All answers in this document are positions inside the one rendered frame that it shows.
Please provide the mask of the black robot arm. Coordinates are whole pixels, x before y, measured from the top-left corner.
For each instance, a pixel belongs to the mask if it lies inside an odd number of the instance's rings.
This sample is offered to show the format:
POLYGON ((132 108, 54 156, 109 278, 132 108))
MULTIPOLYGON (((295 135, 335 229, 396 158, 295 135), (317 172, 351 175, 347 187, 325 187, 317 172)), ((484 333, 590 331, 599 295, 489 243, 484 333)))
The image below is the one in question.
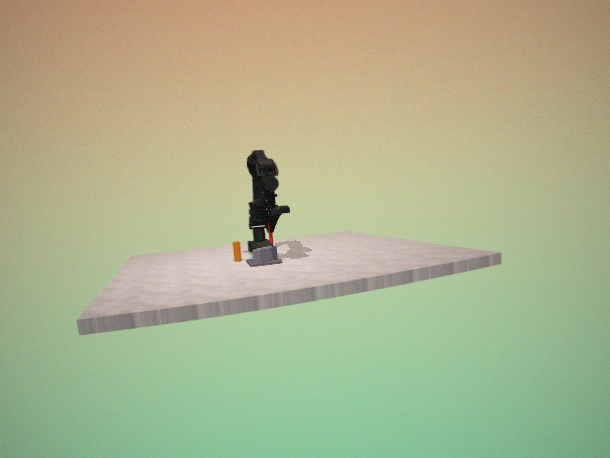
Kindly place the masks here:
MULTIPOLYGON (((278 168, 272 159, 267 159, 264 150, 254 150, 252 154, 247 157, 247 168, 252 179, 252 196, 253 201, 249 202, 250 210, 257 211, 260 208, 270 207, 268 196, 266 198, 258 198, 261 192, 272 192, 278 188, 279 182, 275 177, 278 175, 278 168)), ((252 242, 267 241, 265 239, 265 226, 261 218, 257 217, 258 214, 249 216, 249 229, 253 231, 252 242), (262 226, 262 227, 251 227, 251 226, 262 226)))

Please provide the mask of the brown cylinder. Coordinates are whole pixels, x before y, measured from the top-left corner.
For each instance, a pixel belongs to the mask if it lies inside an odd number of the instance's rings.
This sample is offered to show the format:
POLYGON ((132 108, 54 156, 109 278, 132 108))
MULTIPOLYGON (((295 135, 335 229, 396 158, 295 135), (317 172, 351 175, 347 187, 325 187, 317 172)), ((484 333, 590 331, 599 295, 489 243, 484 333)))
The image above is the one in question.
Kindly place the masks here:
POLYGON ((240 242, 233 242, 233 248, 234 248, 235 262, 241 262, 242 261, 242 255, 241 255, 241 245, 240 245, 240 242))

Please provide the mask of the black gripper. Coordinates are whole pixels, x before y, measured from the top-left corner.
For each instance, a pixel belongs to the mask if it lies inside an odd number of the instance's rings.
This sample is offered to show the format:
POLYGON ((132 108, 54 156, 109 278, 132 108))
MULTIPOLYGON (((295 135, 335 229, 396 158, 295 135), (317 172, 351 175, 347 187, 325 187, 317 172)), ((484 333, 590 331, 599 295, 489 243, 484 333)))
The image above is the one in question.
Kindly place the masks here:
POLYGON ((268 230, 268 222, 269 222, 270 232, 273 233, 280 215, 283 213, 290 213, 290 207, 288 205, 286 205, 286 206, 276 205, 275 197, 277 197, 277 194, 275 194, 275 192, 261 192, 260 195, 258 195, 258 198, 260 198, 260 197, 266 198, 266 196, 268 196, 270 207, 266 207, 266 205, 265 205, 264 207, 260 208, 257 211, 254 211, 254 210, 251 211, 250 208, 248 211, 249 211, 249 215, 258 214, 257 217, 262 219, 268 233, 269 233, 269 230, 268 230), (264 194, 266 194, 266 195, 264 195, 264 194))

